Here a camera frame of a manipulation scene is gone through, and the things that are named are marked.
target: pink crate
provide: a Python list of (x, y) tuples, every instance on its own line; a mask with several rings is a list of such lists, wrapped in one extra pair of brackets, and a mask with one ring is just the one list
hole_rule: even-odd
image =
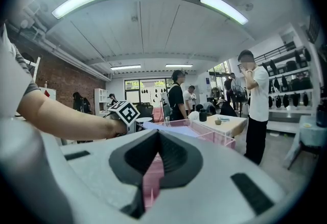
[[(177, 120), (169, 122), (157, 123), (166, 127), (183, 127), (187, 126), (192, 129), (199, 136), (198, 139), (210, 141), (225, 147), (235, 149), (235, 140), (212, 131), (211, 129), (202, 126), (190, 120)], [(164, 176), (164, 165), (159, 154), (156, 155), (148, 171), (143, 176), (143, 198), (145, 209), (152, 207), (155, 199), (159, 196), (159, 181)]]

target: concrete floor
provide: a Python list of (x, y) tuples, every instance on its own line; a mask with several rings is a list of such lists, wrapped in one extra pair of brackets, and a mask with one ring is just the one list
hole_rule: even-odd
[[(244, 154), (246, 151), (246, 129), (241, 135), (235, 137), (236, 151)], [(290, 170), (282, 166), (284, 158), (293, 143), (294, 135), (273, 137), (267, 131), (266, 148), (260, 167), (270, 175), (286, 193), (298, 190), (309, 180), (314, 170), (317, 157), (309, 152), (302, 151), (297, 157)]]

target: wooden table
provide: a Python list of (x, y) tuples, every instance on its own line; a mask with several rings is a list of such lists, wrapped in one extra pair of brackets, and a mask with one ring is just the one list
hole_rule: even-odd
[[(217, 120), (218, 118), (229, 118), (229, 121), (221, 122), (220, 125), (216, 125), (215, 120)], [(246, 126), (247, 119), (225, 116), (225, 115), (213, 115), (207, 117), (207, 120), (205, 122), (201, 122), (201, 121), (195, 121), (195, 122), (203, 126), (206, 126), (214, 130), (215, 132), (233, 138), (236, 135), (242, 133), (244, 127)]]

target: brick wall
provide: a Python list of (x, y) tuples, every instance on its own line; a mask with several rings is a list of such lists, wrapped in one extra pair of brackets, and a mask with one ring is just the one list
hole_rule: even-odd
[(20, 53), (30, 54), (35, 62), (37, 57), (41, 58), (36, 75), (36, 84), (38, 86), (44, 87), (47, 81), (48, 88), (57, 91), (56, 100), (68, 107), (73, 107), (73, 93), (79, 92), (81, 96), (89, 100), (94, 114), (94, 89), (105, 89), (105, 81), (95, 78), (89, 73), (57, 58), (24, 37), (17, 37), (17, 33), (9, 28), (7, 28), (7, 31), (10, 41), (16, 45)]

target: white ceiling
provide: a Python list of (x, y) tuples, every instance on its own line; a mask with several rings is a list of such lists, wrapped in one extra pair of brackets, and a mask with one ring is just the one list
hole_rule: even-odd
[(36, 0), (31, 7), (46, 4), (48, 11), (37, 14), (47, 39), (101, 73), (132, 64), (164, 71), (174, 63), (203, 72), (301, 17), (298, 0), (224, 0), (249, 19), (243, 26), (199, 0), (104, 0), (57, 20), (51, 12), (65, 1)]

